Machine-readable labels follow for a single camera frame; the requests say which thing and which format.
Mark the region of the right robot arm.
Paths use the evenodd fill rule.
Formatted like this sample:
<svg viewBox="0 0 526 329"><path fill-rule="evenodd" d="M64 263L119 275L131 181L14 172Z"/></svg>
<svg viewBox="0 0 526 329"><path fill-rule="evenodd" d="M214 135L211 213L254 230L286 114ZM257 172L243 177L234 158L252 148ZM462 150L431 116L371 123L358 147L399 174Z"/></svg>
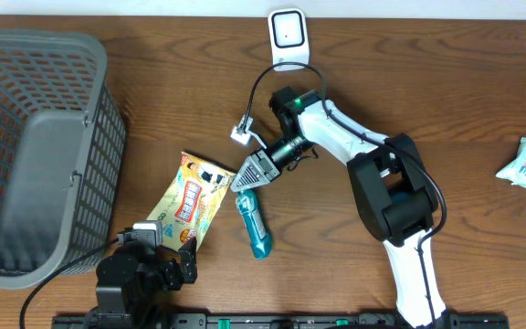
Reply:
<svg viewBox="0 0 526 329"><path fill-rule="evenodd" d="M282 136L262 143L238 171L232 191L265 186L291 170L303 153L319 146L345 165L359 217L384 244L394 275L396 309L410 326L434 327L446 306L437 288L431 239L441 229L436 211L447 208L425 170L414 141L373 132L312 90L275 91L269 108Z"/></svg>

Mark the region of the yellow wet wipes bag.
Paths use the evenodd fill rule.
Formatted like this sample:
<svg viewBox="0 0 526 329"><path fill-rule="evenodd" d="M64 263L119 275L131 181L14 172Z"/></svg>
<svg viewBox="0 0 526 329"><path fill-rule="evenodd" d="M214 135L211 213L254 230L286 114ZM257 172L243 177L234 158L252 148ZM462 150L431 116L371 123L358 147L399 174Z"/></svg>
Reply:
<svg viewBox="0 0 526 329"><path fill-rule="evenodd" d="M178 250L188 240L201 244L235 174L189 153L148 219L162 223L162 245Z"/></svg>

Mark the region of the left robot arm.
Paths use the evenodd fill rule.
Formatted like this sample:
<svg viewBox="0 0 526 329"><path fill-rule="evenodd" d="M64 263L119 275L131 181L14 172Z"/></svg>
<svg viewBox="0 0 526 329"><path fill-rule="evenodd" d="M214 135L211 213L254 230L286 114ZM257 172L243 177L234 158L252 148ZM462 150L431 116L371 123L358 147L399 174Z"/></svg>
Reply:
<svg viewBox="0 0 526 329"><path fill-rule="evenodd" d="M180 259L163 260L154 229L118 235L120 246L97 269L98 305L86 315L84 328L169 328L171 316L158 304L163 292L179 291L197 279L197 240L177 251Z"/></svg>

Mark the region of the teal mouthwash bottle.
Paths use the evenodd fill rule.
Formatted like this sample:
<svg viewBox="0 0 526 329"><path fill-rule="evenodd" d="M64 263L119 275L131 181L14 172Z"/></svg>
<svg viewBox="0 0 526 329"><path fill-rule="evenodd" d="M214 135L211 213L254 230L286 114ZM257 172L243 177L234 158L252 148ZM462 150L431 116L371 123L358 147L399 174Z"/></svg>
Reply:
<svg viewBox="0 0 526 329"><path fill-rule="evenodd" d="M257 195L253 190L238 192L236 206L246 226L254 257L257 260L265 259L272 250L272 239L264 225Z"/></svg>

